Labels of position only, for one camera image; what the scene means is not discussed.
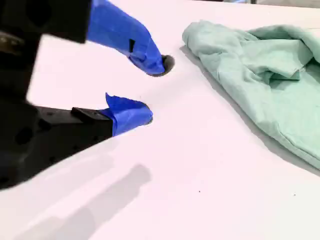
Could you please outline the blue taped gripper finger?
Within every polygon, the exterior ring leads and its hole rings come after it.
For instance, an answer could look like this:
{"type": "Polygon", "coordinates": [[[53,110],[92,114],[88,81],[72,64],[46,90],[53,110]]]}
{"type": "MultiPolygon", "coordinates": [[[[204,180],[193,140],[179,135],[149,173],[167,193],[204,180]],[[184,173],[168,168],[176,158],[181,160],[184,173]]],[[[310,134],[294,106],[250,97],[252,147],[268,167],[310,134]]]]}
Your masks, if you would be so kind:
{"type": "Polygon", "coordinates": [[[39,107],[37,171],[112,137],[148,125],[153,113],[143,102],[106,94],[106,109],[39,107]]]}
{"type": "Polygon", "coordinates": [[[150,76],[163,76],[174,66],[148,29],[108,0],[43,0],[41,14],[47,34],[115,49],[150,76]]]}

